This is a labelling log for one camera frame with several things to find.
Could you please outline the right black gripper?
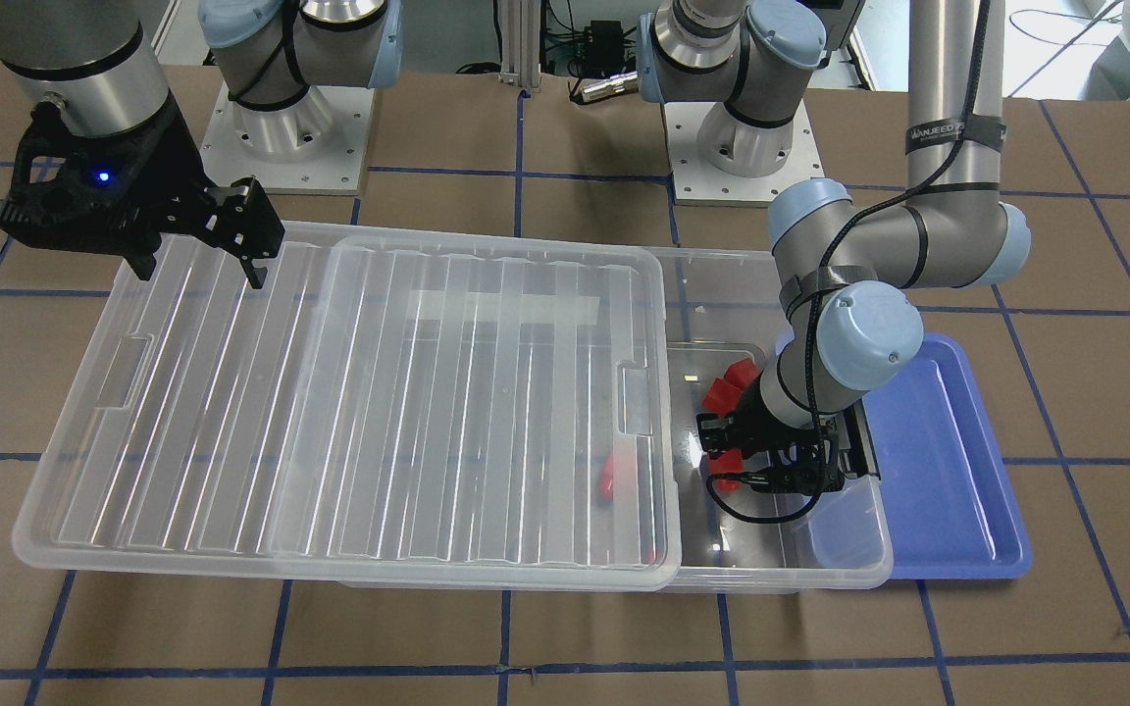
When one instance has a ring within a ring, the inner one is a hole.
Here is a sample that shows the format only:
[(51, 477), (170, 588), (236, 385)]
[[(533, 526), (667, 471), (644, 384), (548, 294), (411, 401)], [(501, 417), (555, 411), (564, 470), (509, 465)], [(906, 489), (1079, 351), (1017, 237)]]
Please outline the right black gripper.
[(0, 228), (21, 245), (118, 256), (153, 277), (163, 233), (195, 237), (238, 259), (252, 290), (264, 289), (285, 227), (259, 178), (215, 186), (175, 97), (144, 124), (76, 136), (62, 111), (40, 101), (15, 155)]

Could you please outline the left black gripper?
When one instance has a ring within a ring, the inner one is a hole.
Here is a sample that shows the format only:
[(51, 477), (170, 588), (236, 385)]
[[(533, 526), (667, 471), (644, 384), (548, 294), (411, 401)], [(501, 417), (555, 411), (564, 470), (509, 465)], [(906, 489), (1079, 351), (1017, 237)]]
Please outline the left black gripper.
[(845, 486), (838, 416), (793, 428), (770, 412), (759, 387), (745, 389), (732, 415), (696, 415), (696, 437), (710, 461), (766, 453), (765, 468), (741, 472), (740, 483), (756, 493), (838, 493)]

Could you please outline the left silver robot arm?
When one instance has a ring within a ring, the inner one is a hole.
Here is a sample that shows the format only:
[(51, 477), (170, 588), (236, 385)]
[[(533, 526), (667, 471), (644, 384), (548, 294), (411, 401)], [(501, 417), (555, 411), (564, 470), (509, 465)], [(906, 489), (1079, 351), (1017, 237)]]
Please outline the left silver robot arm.
[[(781, 189), (767, 211), (780, 303), (793, 340), (745, 374), (734, 410), (699, 417), (709, 457), (791, 452), (767, 470), (727, 471), (709, 488), (833, 493), (836, 415), (918, 354), (919, 287), (1016, 276), (1031, 255), (1022, 210), (1003, 204), (1001, 1), (910, 8), (907, 184), (869, 207), (838, 180)], [(699, 140), (718, 169), (768, 176), (793, 142), (797, 108), (828, 55), (828, 29), (799, 1), (664, 1), (640, 21), (637, 71), (651, 103), (707, 103)]]

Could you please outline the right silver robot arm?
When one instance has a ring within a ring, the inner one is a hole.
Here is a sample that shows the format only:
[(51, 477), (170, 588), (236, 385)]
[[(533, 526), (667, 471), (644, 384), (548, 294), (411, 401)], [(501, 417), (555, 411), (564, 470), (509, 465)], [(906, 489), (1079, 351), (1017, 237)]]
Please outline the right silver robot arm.
[[(323, 86), (395, 84), (398, 1), (202, 1), (198, 21), (247, 151), (286, 160), (323, 146)], [(0, 229), (35, 249), (118, 256), (153, 278), (166, 233), (266, 284), (282, 219), (260, 180), (221, 186), (127, 1), (0, 1), (0, 62), (34, 102), (0, 198)]]

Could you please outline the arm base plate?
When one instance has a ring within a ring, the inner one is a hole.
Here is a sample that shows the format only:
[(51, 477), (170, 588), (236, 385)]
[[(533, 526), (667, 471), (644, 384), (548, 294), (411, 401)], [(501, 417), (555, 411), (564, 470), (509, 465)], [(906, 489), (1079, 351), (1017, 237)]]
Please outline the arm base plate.
[(805, 103), (776, 128), (740, 124), (718, 102), (662, 108), (678, 204), (763, 207), (786, 188), (825, 175)]
[(257, 112), (217, 95), (200, 140), (208, 177), (254, 177), (269, 195), (358, 197), (379, 91), (310, 86), (294, 106)]

